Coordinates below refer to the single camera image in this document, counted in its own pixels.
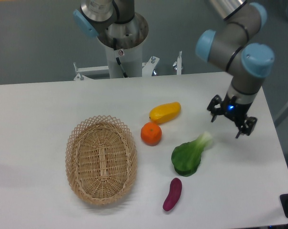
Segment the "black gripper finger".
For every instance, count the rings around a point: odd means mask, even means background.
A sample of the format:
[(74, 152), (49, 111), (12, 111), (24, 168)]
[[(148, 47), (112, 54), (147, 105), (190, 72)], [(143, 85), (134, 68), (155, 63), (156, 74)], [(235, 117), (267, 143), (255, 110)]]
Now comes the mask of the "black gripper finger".
[(217, 116), (219, 115), (222, 115), (223, 114), (223, 109), (221, 107), (221, 104), (222, 104), (222, 99), (219, 95), (215, 95), (208, 107), (207, 107), (207, 110), (210, 112), (212, 118), (211, 118), (211, 122), (214, 122), (217, 118)]
[(256, 117), (248, 116), (245, 119), (235, 121), (236, 127), (238, 128), (238, 133), (235, 138), (238, 139), (241, 135), (250, 136), (255, 129), (256, 123)]

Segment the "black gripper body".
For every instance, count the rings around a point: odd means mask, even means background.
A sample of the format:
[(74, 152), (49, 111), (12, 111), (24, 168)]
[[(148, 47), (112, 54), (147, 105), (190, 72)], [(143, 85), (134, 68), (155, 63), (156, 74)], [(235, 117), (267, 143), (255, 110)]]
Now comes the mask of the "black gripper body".
[(236, 126), (246, 126), (248, 124), (247, 112), (250, 109), (251, 103), (237, 103), (235, 97), (235, 95), (230, 97), (228, 93), (226, 94), (224, 100), (220, 104), (222, 114), (235, 122)]

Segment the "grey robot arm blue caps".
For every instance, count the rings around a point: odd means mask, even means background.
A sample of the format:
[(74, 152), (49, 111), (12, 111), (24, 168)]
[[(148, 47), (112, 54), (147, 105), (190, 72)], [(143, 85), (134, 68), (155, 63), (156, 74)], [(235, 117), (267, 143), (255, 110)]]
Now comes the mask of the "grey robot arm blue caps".
[[(250, 43), (265, 25), (267, 12), (246, 0), (213, 0), (211, 5), (225, 21), (225, 28), (207, 30), (199, 37), (195, 53), (232, 76), (225, 98), (215, 96), (208, 105), (213, 118), (223, 115), (233, 121), (239, 135), (250, 135), (257, 123), (247, 112), (275, 56), (266, 45)], [(148, 36), (146, 19), (135, 12), (132, 0), (83, 0), (73, 18), (88, 37), (105, 48), (111, 78), (150, 77), (156, 59), (142, 63), (142, 45)]]

